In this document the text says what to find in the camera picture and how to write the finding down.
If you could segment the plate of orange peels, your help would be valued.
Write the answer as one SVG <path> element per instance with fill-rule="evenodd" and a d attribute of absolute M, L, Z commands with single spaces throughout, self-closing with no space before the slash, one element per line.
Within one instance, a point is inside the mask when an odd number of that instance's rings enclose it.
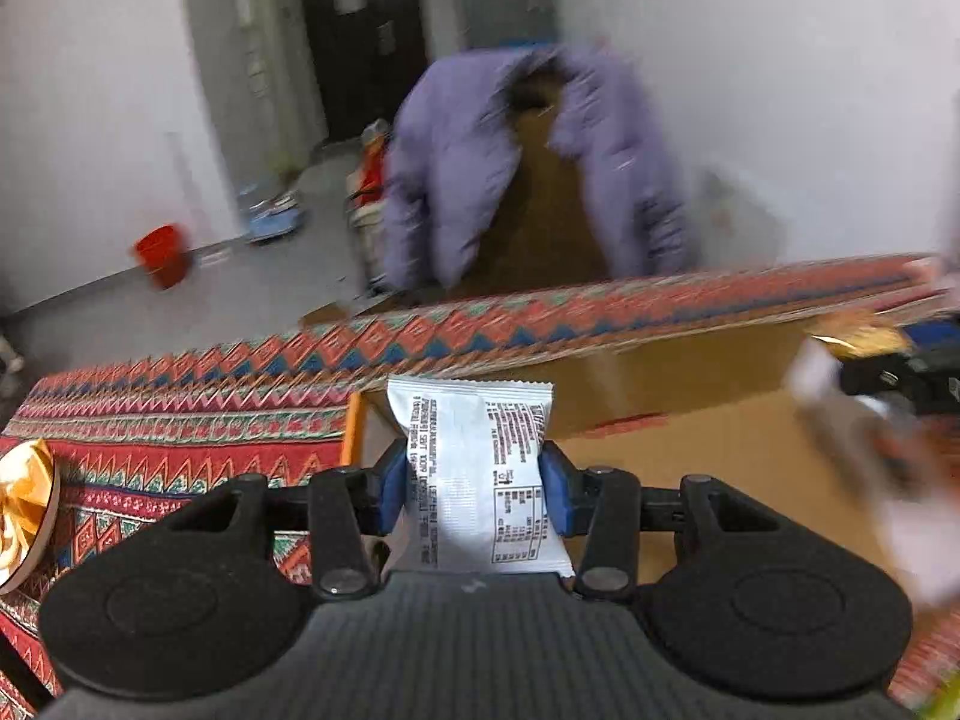
<path fill-rule="evenodd" d="M 2 593 L 36 569 L 53 534 L 60 470 L 43 439 L 25 440 L 2 457 Z"/>

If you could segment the white snack packet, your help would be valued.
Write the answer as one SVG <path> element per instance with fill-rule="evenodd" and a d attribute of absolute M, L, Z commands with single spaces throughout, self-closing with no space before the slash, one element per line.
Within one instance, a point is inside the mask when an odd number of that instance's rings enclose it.
<path fill-rule="evenodd" d="M 394 377 L 387 400 L 409 464 L 391 571 L 573 574 L 539 468 L 550 383 Z"/>

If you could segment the red bucket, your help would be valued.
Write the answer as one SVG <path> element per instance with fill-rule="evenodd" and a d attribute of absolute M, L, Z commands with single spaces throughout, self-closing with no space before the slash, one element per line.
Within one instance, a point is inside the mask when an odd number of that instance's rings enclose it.
<path fill-rule="evenodd" d="M 185 247 L 182 229 L 165 224 L 149 231 L 135 242 L 132 254 L 148 273 L 156 288 L 171 289 L 179 284 L 189 271 L 189 252 Z"/>

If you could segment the colourful patterned tablecloth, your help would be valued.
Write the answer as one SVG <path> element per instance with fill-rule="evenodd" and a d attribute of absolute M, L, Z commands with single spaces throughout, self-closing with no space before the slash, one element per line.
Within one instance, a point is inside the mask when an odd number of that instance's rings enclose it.
<path fill-rule="evenodd" d="M 903 718 L 900 661 L 877 692 L 770 704 L 701 684 L 654 647 L 625 606 L 574 593 L 584 551 L 555 574 L 391 571 L 324 603 L 280 660 L 194 699 L 117 699 L 65 688 L 39 634 L 60 578 L 230 479 L 294 488 L 370 468 L 394 440 L 387 383 L 417 362 L 646 341 L 727 325 L 869 310 L 900 325 L 957 317 L 918 260 L 867 257 L 467 299 L 288 335 L 60 372 L 3 431 L 43 439 L 59 509 L 39 572 L 2 611 L 2 688 L 41 718 Z"/>

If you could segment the cookie snack packet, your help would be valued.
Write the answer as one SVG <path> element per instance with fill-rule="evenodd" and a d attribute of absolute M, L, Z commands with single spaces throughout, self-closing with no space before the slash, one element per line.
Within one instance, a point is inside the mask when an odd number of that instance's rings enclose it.
<path fill-rule="evenodd" d="M 830 395 L 878 398 L 895 392 L 913 349 L 895 323 L 869 310 L 844 310 L 807 328 L 784 388 L 805 408 Z"/>

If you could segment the brown chair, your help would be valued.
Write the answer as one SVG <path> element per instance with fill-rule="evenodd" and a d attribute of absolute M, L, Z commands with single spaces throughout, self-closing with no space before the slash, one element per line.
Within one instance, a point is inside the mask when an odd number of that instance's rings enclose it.
<path fill-rule="evenodd" d="M 477 257 L 451 291 L 457 299 L 565 288 L 608 277 L 581 192 L 576 161 L 548 146 L 563 80 L 542 71 L 514 83 L 508 124 L 521 158 Z"/>

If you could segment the blue floor tray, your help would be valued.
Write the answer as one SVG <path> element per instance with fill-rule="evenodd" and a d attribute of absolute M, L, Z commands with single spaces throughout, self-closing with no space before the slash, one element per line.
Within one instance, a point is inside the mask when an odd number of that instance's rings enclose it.
<path fill-rule="evenodd" d="M 298 231 L 304 221 L 301 195 L 291 185 L 268 193 L 265 184 L 251 184 L 238 195 L 245 221 L 245 238 L 251 244 L 265 244 Z"/>

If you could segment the dark entrance door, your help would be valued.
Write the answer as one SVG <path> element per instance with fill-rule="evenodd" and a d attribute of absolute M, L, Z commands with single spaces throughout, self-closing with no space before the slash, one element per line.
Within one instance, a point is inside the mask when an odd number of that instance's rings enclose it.
<path fill-rule="evenodd" d="M 427 70 L 420 0 L 301 0 L 327 138 L 390 122 Z"/>

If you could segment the purple jacket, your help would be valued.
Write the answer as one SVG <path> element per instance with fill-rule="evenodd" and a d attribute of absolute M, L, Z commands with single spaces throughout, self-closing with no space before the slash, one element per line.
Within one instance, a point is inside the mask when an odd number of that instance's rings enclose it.
<path fill-rule="evenodd" d="M 394 121 L 382 207 L 397 291 L 505 294 L 677 275 L 690 223 L 635 69 L 602 49 L 436 60 Z"/>

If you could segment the red cardboard box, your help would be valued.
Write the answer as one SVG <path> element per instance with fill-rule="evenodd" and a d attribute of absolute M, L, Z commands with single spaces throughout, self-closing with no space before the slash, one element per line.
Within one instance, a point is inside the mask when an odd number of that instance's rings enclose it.
<path fill-rule="evenodd" d="M 410 371 L 550 383 L 547 434 L 574 463 L 659 488 L 717 476 L 884 567 L 919 608 L 957 600 L 958 491 L 942 466 L 955 429 L 843 395 L 802 320 Z"/>

